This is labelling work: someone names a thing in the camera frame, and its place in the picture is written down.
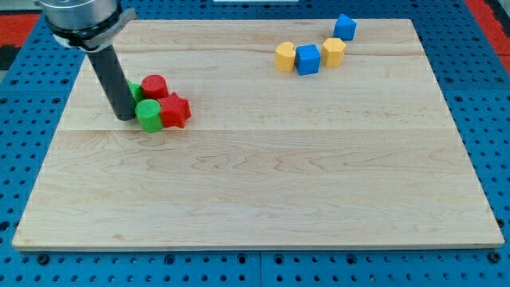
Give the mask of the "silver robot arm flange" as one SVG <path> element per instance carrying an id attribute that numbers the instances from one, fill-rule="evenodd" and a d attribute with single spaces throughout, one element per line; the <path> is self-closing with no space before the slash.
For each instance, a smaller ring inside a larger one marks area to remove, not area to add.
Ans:
<path id="1" fill-rule="evenodd" d="M 35 0 L 43 11 L 54 39 L 66 48 L 96 53 L 136 18 L 133 8 L 123 9 L 118 0 Z"/>

